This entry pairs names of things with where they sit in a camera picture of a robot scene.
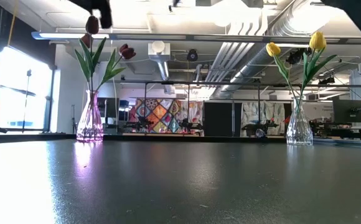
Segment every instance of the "speaker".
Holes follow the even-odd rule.
[[[199,59],[199,56],[197,55],[197,51],[195,49],[191,49],[189,53],[187,54],[187,60],[190,62],[195,62]]]

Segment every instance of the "desk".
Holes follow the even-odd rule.
[[[361,147],[0,144],[0,223],[361,223]]]

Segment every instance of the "black monitor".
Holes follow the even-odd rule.
[[[361,123],[361,100],[333,100],[335,123]]]

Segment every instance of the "clear glass vase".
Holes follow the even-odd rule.
[[[286,139],[287,144],[290,145],[313,145],[313,133],[302,107],[302,99],[294,99],[294,109],[288,123]]]
[[[87,90],[88,100],[82,111],[77,128],[77,140],[80,142],[101,142],[103,126],[98,109],[98,92]]]

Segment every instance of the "dark red tulip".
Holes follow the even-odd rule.
[[[132,47],[128,47],[128,44],[122,45],[120,47],[120,50],[118,51],[118,53],[125,60],[129,60],[129,59],[135,57],[135,55],[136,55],[135,49],[133,49]]]
[[[90,34],[85,34],[83,37],[81,37],[81,41],[88,47],[90,48],[91,45],[91,35]]]
[[[97,34],[99,33],[99,20],[95,16],[90,16],[88,18],[87,24],[85,25],[85,29],[89,34]]]

